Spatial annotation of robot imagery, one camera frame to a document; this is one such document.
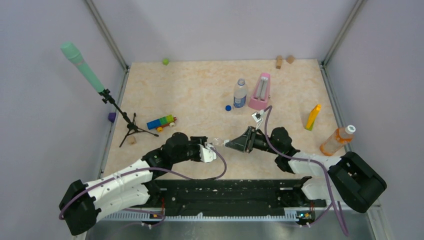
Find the clear bottle white cap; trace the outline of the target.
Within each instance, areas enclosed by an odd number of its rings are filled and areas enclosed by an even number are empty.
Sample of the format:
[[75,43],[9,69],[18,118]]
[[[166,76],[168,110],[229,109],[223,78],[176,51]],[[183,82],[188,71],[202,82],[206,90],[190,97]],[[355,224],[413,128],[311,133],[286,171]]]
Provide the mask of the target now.
[[211,144],[216,148],[216,147],[224,147],[226,144],[226,140],[219,138],[219,137],[214,137],[211,140]]

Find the clear bottle blue label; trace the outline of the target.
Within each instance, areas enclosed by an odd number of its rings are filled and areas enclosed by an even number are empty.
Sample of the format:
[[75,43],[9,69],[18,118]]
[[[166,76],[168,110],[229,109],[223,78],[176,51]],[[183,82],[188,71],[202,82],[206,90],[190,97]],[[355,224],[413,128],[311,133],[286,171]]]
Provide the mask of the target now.
[[248,86],[244,78],[237,80],[233,89],[233,107],[241,109],[247,104]]

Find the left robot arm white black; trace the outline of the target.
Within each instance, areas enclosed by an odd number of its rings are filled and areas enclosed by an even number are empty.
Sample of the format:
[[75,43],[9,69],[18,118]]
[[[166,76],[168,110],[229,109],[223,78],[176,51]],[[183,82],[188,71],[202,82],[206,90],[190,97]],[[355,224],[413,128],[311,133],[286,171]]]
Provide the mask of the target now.
[[72,236],[79,236],[112,213],[136,205],[156,206],[161,194],[148,184],[165,173],[188,180],[188,176],[172,170],[175,164],[216,160],[216,149],[207,140],[206,136],[188,137],[176,132],[161,147],[124,169],[97,180],[72,182],[59,203],[58,218],[65,221]]

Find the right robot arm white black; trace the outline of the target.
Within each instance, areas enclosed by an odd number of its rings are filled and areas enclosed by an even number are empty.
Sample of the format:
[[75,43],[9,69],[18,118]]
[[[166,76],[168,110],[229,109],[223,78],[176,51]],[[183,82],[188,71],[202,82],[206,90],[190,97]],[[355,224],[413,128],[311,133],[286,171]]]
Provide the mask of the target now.
[[293,192],[299,206],[312,200],[335,200],[352,210],[365,213],[387,189],[386,181],[357,153],[348,151],[342,156],[308,154],[292,146],[284,127],[276,127],[270,136],[249,126],[246,131],[224,146],[242,153],[257,149],[275,154],[277,167],[287,173],[310,178]]

